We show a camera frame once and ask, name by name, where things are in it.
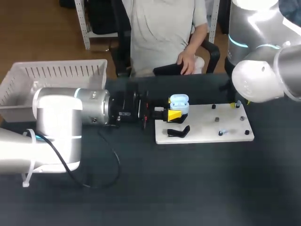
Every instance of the hand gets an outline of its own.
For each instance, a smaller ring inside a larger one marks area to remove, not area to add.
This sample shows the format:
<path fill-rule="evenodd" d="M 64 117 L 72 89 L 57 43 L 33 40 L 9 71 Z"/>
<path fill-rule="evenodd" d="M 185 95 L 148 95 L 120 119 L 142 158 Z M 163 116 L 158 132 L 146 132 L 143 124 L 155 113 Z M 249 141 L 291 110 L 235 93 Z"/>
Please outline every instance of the hand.
<path fill-rule="evenodd" d="M 194 54 L 188 50 L 184 50 L 179 54 L 177 64 L 180 65 L 183 62 L 183 69 L 181 74 L 187 75 L 194 73 L 195 70 L 195 60 Z"/>

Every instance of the yellow object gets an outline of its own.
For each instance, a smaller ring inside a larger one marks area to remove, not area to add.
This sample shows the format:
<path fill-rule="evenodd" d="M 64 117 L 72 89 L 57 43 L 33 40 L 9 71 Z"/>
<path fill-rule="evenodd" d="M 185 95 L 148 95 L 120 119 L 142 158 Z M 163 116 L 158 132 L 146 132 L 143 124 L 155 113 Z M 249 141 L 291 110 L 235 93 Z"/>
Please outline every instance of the yellow object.
<path fill-rule="evenodd" d="M 168 110 L 168 121 L 181 118 L 181 116 L 182 116 L 181 111 Z"/>

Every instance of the screw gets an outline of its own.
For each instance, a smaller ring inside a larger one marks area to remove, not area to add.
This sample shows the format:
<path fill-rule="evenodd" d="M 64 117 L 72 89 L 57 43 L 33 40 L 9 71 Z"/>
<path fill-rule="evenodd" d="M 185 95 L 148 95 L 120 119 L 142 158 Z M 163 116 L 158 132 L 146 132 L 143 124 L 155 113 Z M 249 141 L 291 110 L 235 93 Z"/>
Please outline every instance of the screw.
<path fill-rule="evenodd" d="M 240 101 L 240 100 L 238 100 L 238 101 L 237 101 L 237 103 L 235 104 L 235 107 L 236 107 L 236 108 L 239 108 L 239 107 L 240 107 L 240 105 L 241 105 L 241 101 Z"/>

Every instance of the white board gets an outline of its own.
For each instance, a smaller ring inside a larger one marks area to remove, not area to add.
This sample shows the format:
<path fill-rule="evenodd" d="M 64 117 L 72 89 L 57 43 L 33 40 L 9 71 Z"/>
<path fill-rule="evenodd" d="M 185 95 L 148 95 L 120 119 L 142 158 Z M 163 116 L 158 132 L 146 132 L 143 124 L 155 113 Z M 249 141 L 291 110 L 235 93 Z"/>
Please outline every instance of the white board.
<path fill-rule="evenodd" d="M 168 137 L 167 129 L 183 131 L 190 126 L 190 132 L 185 138 Z M 190 105 L 188 117 L 183 124 L 167 123 L 155 120 L 157 144 L 192 144 L 215 142 L 240 142 L 253 141 L 254 134 L 247 118 L 243 105 L 240 108 L 232 108 L 230 104 L 216 105 Z M 223 136 L 219 131 L 226 130 Z"/>

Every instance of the person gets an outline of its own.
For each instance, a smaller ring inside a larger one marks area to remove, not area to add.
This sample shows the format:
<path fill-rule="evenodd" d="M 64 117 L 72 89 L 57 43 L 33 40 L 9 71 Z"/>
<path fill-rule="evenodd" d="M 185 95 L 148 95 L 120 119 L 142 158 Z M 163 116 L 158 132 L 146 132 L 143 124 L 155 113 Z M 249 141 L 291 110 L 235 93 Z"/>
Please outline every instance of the person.
<path fill-rule="evenodd" d="M 205 62 L 195 54 L 207 35 L 205 0 L 123 0 L 123 4 L 132 28 L 132 76 L 176 63 L 183 64 L 183 75 L 202 72 Z"/>

